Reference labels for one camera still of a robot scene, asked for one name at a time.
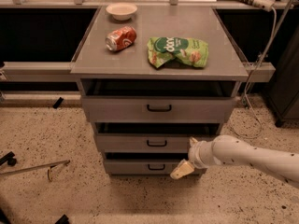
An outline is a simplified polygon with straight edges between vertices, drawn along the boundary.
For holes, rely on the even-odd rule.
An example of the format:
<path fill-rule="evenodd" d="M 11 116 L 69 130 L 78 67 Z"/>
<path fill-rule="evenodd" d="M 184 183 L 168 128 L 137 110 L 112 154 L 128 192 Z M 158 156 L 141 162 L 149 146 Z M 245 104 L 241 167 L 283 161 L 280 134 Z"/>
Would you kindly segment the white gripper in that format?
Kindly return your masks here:
<path fill-rule="evenodd" d="M 214 155 L 212 141 L 198 141 L 191 137 L 189 143 L 189 160 L 182 160 L 170 174 L 175 180 L 193 173 L 195 168 L 206 169 L 210 166 L 221 165 L 221 161 Z"/>

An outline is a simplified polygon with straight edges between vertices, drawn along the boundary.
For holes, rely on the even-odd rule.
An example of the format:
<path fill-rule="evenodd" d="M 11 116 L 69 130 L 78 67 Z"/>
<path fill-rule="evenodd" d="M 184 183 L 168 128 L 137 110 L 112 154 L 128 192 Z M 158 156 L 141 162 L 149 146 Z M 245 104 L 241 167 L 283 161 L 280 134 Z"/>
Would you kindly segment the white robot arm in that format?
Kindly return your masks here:
<path fill-rule="evenodd" d="M 254 147 L 231 135 L 219 135 L 212 141 L 191 137 L 188 159 L 183 159 L 170 176 L 180 179 L 196 169 L 216 165 L 249 166 L 299 188 L 299 154 Z"/>

